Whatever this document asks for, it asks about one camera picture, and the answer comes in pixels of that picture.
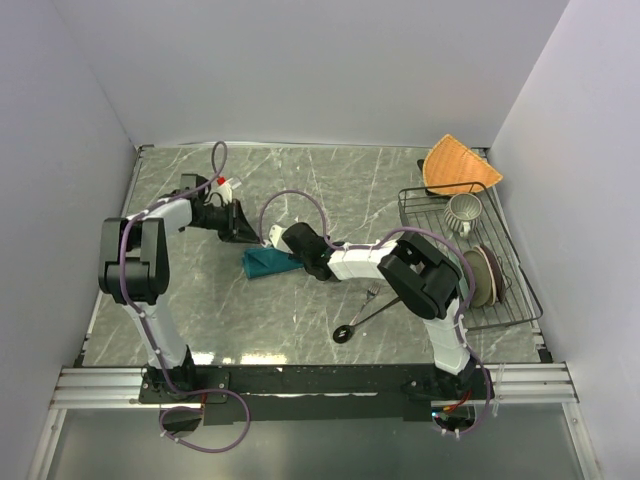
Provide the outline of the teal satin napkin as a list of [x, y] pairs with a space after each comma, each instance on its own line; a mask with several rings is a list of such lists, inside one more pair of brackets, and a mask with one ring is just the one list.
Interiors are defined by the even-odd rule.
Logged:
[[272, 247], [260, 247], [244, 251], [242, 266], [248, 279], [257, 279], [301, 269], [303, 263], [290, 253]]

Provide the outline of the silver fork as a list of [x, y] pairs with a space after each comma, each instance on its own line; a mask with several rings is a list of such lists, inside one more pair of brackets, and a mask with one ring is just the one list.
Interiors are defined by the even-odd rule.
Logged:
[[380, 282], [376, 282], [374, 284], [372, 284], [365, 292], [365, 301], [363, 302], [363, 304], [361, 305], [361, 307], [358, 309], [357, 313], [354, 315], [354, 317], [352, 318], [352, 320], [349, 322], [349, 326], [354, 326], [359, 317], [361, 316], [361, 314], [363, 313], [363, 311], [365, 310], [365, 308], [369, 305], [369, 303], [374, 300], [377, 295], [380, 293], [380, 290], [382, 288], [382, 284]]

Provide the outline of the black spoon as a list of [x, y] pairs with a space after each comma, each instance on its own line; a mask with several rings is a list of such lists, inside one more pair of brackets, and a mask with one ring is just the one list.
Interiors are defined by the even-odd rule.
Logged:
[[383, 305], [382, 307], [378, 308], [373, 313], [370, 313], [365, 317], [362, 317], [361, 315], [356, 315], [348, 324], [343, 324], [334, 330], [332, 334], [332, 340], [336, 344], [344, 344], [348, 342], [354, 336], [357, 328], [359, 328], [361, 325], [365, 324], [366, 322], [372, 320], [377, 315], [397, 305], [399, 302], [400, 302], [400, 298], [395, 297], [394, 299], [390, 300], [385, 305]]

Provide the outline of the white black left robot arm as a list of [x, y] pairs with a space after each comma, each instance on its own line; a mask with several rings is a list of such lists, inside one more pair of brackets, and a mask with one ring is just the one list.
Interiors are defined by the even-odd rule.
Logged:
[[210, 196], [219, 186], [198, 174], [181, 176], [179, 188], [141, 213], [108, 218], [102, 224], [100, 290], [134, 321], [147, 351], [144, 381], [185, 402], [197, 393], [195, 363], [178, 333], [168, 301], [170, 261], [167, 239], [188, 227], [215, 231], [226, 243], [257, 244], [239, 200]]

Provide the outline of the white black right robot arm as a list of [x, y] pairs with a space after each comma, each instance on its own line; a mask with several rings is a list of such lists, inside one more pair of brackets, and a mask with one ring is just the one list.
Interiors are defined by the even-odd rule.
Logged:
[[433, 232], [401, 227], [391, 233], [400, 236], [386, 236], [377, 244], [336, 245], [299, 222], [272, 243], [277, 248], [286, 245], [319, 281], [386, 281], [426, 325], [440, 392], [460, 398], [471, 388], [479, 366], [461, 325], [475, 293], [471, 266], [457, 247]]

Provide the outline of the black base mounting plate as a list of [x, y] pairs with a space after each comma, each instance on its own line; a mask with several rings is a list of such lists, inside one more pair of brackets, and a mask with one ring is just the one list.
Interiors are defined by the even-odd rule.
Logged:
[[195, 366], [188, 373], [172, 370], [171, 376], [176, 390], [148, 369], [140, 403], [202, 407], [207, 425], [245, 419], [428, 422], [435, 402], [494, 397], [490, 373], [476, 366], [461, 375], [432, 364]]

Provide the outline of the orange woven fan basket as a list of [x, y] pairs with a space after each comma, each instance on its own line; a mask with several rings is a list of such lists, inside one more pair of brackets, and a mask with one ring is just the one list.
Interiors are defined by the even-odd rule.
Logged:
[[451, 134], [444, 135], [429, 151], [422, 174], [429, 191], [449, 196], [479, 193], [503, 180], [503, 175], [487, 160]]

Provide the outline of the olive green plate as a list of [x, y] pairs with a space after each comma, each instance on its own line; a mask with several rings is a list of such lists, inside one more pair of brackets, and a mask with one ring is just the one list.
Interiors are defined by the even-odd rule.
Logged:
[[494, 299], [494, 280], [489, 262], [485, 255], [477, 249], [468, 250], [463, 256], [469, 263], [475, 280], [471, 307], [483, 307]]

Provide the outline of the dark brown plate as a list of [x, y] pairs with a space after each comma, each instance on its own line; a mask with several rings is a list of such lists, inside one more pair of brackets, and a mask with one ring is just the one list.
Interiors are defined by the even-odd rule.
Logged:
[[502, 303], [506, 298], [506, 283], [498, 259], [495, 254], [484, 244], [478, 245], [477, 249], [485, 256], [493, 280], [493, 297], [492, 300], [488, 302], [488, 305], [494, 305], [496, 302]]

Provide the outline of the aluminium rail frame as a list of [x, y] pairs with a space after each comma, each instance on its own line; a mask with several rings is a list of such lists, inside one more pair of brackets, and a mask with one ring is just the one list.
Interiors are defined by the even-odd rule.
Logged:
[[[496, 399], [493, 410], [508, 404], [559, 404], [586, 479], [599, 479], [600, 467], [578, 406], [569, 369], [562, 363], [491, 364]], [[81, 367], [61, 370], [27, 477], [48, 476], [68, 411], [141, 408], [142, 367]]]

